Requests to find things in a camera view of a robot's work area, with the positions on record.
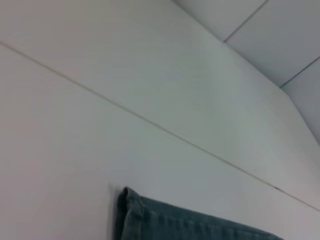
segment ceiling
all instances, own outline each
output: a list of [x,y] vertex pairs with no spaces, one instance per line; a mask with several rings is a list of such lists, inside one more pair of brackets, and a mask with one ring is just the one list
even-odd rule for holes
[[175,0],[278,87],[320,143],[320,0]]

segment white wall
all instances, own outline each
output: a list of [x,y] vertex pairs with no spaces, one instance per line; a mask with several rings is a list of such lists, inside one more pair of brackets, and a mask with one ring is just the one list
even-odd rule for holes
[[320,60],[283,87],[320,143]]
[[114,198],[140,194],[318,239],[320,213],[0,47],[0,235],[111,239]]
[[174,3],[2,0],[0,40],[39,63],[1,47],[4,239],[106,239],[125,185],[319,238],[319,145],[287,95]]
[[173,2],[2,6],[6,44],[320,209],[320,147],[291,100]]

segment white ceiling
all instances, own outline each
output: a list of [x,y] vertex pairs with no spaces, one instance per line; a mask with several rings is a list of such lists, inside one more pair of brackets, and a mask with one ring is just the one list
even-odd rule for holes
[[280,87],[320,56],[320,1],[269,0],[227,43]]

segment blue-gray fabric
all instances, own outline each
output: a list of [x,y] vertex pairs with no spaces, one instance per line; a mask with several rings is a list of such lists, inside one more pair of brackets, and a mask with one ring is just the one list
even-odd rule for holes
[[142,197],[126,187],[117,201],[114,240],[281,240],[281,238],[253,227]]

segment denim fabric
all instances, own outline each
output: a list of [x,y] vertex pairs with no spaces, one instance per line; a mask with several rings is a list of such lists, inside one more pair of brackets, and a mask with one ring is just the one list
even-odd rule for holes
[[281,240],[253,227],[139,196],[128,187],[117,201],[114,237],[114,240]]

